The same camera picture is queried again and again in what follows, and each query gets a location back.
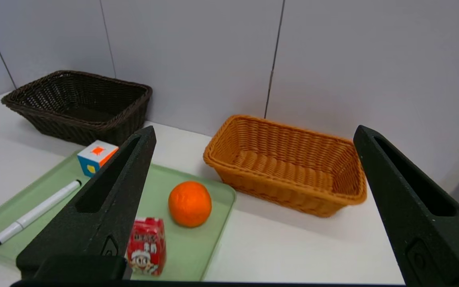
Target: orange wicker basket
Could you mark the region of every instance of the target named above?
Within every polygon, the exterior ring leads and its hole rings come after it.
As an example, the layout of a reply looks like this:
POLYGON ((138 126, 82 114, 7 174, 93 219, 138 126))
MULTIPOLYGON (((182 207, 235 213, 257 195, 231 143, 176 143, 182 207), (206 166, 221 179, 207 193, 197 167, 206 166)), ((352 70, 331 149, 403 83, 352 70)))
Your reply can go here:
POLYGON ((204 151, 222 181, 246 194, 320 217, 366 200, 353 143, 252 116, 232 116, 204 151))

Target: yellow shape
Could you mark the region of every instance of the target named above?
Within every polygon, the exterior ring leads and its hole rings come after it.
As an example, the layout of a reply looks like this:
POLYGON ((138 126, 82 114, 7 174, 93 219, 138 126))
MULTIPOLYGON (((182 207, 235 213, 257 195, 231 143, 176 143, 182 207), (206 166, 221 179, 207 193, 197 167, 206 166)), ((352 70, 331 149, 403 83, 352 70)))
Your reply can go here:
POLYGON ((88 171, 91 173, 95 173, 95 167, 93 165, 88 165, 88 171))

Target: cartoon character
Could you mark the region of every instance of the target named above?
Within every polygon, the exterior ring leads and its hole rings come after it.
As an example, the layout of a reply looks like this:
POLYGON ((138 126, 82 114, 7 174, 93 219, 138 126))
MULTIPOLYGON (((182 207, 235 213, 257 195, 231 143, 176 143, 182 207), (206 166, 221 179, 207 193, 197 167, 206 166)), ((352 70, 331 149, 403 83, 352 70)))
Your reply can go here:
POLYGON ((150 253, 137 250, 132 253, 132 265, 138 267, 146 274, 151 274, 159 267, 151 262, 150 253))

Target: green tray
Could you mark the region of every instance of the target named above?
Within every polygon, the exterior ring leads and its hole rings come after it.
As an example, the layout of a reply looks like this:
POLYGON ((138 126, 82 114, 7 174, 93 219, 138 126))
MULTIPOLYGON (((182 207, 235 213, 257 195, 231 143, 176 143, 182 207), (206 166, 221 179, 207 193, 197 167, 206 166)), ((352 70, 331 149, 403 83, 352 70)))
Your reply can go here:
MULTIPOLYGON (((76 154, 66 158, 29 187, 0 206, 0 231, 71 181, 80 179, 84 184, 89 180, 83 175, 76 154)), ((0 246, 0 262, 15 266, 17 255, 76 193, 77 191, 74 191, 22 232, 2 244, 0 246)), ((199 178, 167 167, 150 165, 137 217, 154 216, 164 219, 167 260, 161 276, 133 274, 131 279, 202 280, 230 216, 233 202, 235 202, 235 190, 226 184, 199 178), (204 184, 212 197, 210 217, 206 223, 196 228, 180 227, 174 223, 169 216, 167 207, 170 191, 177 184, 187 180, 195 180, 204 184)))

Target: red juice box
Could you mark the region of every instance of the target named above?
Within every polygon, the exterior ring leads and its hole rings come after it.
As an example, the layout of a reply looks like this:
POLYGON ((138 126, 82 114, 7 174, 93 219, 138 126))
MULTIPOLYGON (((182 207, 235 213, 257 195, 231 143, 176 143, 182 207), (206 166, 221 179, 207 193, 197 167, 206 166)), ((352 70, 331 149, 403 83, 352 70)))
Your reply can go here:
POLYGON ((164 221, 137 218, 127 245, 127 259, 134 272, 159 276, 166 264, 164 221))

